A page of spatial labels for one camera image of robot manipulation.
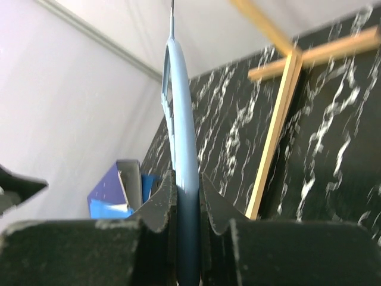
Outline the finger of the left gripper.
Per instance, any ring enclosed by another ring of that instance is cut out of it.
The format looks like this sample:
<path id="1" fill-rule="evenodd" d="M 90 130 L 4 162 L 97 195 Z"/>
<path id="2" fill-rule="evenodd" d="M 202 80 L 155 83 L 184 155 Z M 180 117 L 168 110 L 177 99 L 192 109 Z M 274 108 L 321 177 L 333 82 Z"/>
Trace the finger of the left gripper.
<path id="1" fill-rule="evenodd" d="M 18 175 L 1 166 L 1 217 L 47 187 L 44 179 Z"/>

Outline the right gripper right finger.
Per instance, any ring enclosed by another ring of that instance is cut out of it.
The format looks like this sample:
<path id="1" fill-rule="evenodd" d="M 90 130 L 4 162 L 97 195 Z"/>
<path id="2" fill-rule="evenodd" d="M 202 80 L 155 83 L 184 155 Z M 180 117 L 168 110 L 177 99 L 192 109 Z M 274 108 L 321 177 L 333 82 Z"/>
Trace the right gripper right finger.
<path id="1" fill-rule="evenodd" d="M 204 285 L 379 285 L 380 249 L 353 223 L 250 220 L 200 176 Z"/>

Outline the light blue plastic hanger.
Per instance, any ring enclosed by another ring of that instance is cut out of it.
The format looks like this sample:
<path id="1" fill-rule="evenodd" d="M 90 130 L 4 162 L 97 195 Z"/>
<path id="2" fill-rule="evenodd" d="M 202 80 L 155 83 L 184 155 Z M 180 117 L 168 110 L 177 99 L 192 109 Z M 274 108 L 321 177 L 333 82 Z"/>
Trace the light blue plastic hanger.
<path id="1" fill-rule="evenodd" d="M 185 58 L 174 31 L 174 8 L 171 8 L 161 104 L 167 124 L 172 168 L 176 173 L 177 281 L 179 285 L 198 285 L 201 279 L 201 267 L 198 237 L 199 175 L 195 128 Z"/>

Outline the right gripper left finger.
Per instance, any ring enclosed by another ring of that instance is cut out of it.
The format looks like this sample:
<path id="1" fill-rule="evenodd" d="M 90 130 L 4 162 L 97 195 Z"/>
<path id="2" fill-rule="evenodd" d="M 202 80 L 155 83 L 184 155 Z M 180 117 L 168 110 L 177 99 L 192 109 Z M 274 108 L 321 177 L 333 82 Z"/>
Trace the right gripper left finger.
<path id="1" fill-rule="evenodd" d="M 1 234 L 2 285 L 176 285 L 177 188 L 126 219 L 26 220 Z"/>

